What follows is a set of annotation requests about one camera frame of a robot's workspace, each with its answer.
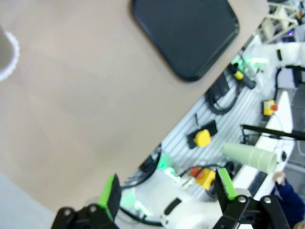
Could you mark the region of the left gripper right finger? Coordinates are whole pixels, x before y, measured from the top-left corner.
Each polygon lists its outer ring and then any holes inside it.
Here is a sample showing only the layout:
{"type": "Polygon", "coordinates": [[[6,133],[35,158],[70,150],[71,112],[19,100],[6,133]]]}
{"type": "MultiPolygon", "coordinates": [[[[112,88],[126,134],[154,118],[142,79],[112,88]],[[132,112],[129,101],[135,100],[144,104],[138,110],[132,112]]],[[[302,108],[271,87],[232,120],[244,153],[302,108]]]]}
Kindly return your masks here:
{"type": "Polygon", "coordinates": [[[275,196],[263,196],[259,201],[239,195],[226,168],[216,171],[215,191],[223,215],[215,229],[237,229],[250,225],[254,229],[288,229],[289,224],[275,196]]]}

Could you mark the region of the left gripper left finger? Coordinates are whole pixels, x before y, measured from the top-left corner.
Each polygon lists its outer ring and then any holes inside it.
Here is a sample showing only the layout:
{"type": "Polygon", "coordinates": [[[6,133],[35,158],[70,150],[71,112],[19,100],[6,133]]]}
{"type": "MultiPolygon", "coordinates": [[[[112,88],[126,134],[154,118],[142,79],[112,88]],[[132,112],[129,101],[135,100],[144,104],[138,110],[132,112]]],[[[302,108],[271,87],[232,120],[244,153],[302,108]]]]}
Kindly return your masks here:
{"type": "Polygon", "coordinates": [[[62,207],[52,224],[53,229],[117,229],[115,217],[120,209],[122,189],[116,174],[110,175],[98,202],[80,210],[62,207]]]}

